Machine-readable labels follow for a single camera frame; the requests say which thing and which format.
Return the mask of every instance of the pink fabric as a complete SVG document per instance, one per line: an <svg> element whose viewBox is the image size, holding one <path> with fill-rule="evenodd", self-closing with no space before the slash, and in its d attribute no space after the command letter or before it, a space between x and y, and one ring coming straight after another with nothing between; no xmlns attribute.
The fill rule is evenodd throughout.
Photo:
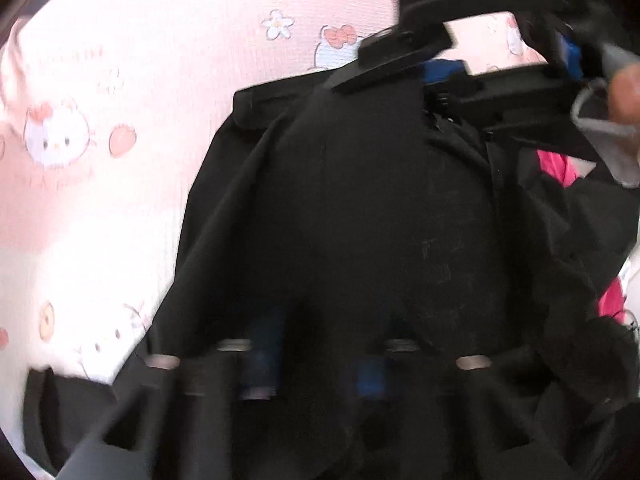
<svg viewBox="0 0 640 480"><path fill-rule="evenodd" d="M566 155L538 150L538 160L542 171L557 179L563 187L571 186L580 176ZM622 295L622 285L620 279L616 278L600 298L598 311L601 316L611 316L622 323L624 308L625 298Z"/></svg>

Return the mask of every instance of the red bow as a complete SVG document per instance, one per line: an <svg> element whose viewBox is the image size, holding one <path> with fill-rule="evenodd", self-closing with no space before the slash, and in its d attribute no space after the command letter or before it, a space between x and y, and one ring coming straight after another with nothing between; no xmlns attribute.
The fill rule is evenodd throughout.
<svg viewBox="0 0 640 480"><path fill-rule="evenodd" d="M53 108L49 103L43 103L37 108L29 108L27 115L35 123L42 124L44 119L49 119L53 116Z"/></svg>
<svg viewBox="0 0 640 480"><path fill-rule="evenodd" d="M341 28L329 27L323 33L333 48L342 48L345 43L352 45L358 41L356 29L351 25L343 25Z"/></svg>

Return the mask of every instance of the black garment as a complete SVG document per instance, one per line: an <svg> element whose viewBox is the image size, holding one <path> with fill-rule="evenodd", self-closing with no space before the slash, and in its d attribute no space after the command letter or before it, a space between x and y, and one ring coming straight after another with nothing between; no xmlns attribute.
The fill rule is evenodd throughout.
<svg viewBox="0 0 640 480"><path fill-rule="evenodd" d="M191 360L242 337L259 301L288 313L282 382L238 414L235 478L600 478L638 355L596 305L638 199L606 172L563 189L533 150L428 127L418 75L297 93L268 102L272 122L251 121L257 105L248 131L233 116L216 134L174 284L116 392L146 352ZM358 366L407 333L420 351L394 368L394 402L371 406ZM494 365L461 374L470 354Z"/></svg>

